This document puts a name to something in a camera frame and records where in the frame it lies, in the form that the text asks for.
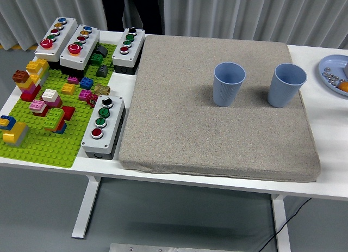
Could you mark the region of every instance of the white curtain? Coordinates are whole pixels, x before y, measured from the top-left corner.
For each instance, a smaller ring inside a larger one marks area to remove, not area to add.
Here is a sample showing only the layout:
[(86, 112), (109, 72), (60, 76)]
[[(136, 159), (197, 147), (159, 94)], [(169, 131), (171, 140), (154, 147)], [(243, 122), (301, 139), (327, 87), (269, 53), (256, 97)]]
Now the white curtain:
[(164, 0), (165, 34), (348, 48), (348, 0)]
[[(348, 0), (159, 0), (166, 35), (348, 48)], [(0, 0), (0, 44), (39, 43), (58, 16), (107, 29), (101, 0)], [(140, 21), (128, 4), (125, 26)]]
[(57, 17), (107, 29), (102, 0), (0, 0), (0, 44), (27, 50), (40, 43)]

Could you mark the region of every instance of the blue plate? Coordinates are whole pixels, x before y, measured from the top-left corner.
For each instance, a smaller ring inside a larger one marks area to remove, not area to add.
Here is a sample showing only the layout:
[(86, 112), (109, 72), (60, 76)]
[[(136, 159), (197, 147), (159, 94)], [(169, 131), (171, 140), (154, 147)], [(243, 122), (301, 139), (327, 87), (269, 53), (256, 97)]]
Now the blue plate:
[(329, 67), (331, 70), (328, 73), (332, 73), (335, 76), (338, 76), (339, 79), (345, 79), (348, 81), (348, 78), (346, 77), (346, 74), (344, 74), (343, 68), (348, 63), (348, 56), (345, 55), (330, 55), (322, 58), (322, 60), (319, 63), (319, 74), (322, 81), (332, 90), (336, 91), (339, 94), (348, 96), (348, 93), (345, 91), (342, 91), (335, 86), (331, 85), (329, 83), (329, 80), (322, 75), (324, 72), (324, 69)]

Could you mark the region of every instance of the person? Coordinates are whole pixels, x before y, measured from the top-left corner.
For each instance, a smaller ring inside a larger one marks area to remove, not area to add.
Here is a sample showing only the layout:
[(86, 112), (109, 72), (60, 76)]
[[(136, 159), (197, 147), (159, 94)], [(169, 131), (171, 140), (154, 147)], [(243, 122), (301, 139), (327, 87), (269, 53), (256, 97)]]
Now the person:
[[(123, 11), (125, 0), (102, 0), (108, 30), (123, 32)], [(162, 34), (162, 22), (159, 12), (158, 0), (133, 0), (138, 10), (143, 30), (147, 34)]]

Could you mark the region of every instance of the white table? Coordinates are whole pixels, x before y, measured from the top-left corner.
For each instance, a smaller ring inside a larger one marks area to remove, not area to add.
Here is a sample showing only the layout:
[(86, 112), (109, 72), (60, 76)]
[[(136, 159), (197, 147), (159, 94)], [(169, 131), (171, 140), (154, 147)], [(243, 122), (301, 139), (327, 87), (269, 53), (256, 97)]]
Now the white table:
[[(121, 33), (101, 32), (100, 41), (117, 44), (121, 35)], [(96, 166), (96, 160), (88, 158), (83, 150), (79, 151), (70, 169), (1, 157), (0, 165), (86, 175), (89, 183), (73, 230), (72, 237), (74, 238), (84, 238), (101, 177), (270, 193), (272, 194), (276, 229), (279, 229), (286, 220), (283, 202), (286, 195), (348, 200), (348, 98), (330, 90), (318, 77), (318, 63), (323, 57), (331, 54), (348, 56), (348, 51), (303, 46), (288, 47), (293, 63), (301, 66), (308, 75), (307, 82), (301, 88), (301, 94), (321, 162), (321, 174), (316, 182), (292, 183), (226, 177), (149, 174), (124, 169), (117, 160), (117, 155), (111, 161), (98, 160), (98, 166)], [(129, 108), (131, 104), (135, 80), (136, 75), (113, 73), (109, 82), (110, 95), (122, 96), (126, 108)], [(14, 89), (0, 111), (0, 115), (7, 115), (10, 112), (20, 97), (20, 93), (18, 88)], [(279, 251), (290, 251), (286, 227), (278, 234), (277, 240)]]

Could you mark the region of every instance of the cup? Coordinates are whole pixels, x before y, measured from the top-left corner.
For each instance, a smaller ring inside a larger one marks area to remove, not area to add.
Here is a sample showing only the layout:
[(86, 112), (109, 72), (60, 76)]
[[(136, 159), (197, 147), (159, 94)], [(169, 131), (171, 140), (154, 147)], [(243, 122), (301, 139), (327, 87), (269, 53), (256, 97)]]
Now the cup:
[(214, 69), (213, 100), (215, 104), (220, 107), (230, 106), (245, 76), (245, 70), (237, 63), (218, 64)]
[(306, 72), (295, 64), (279, 64), (273, 74), (268, 103), (276, 108), (285, 107), (306, 82)]

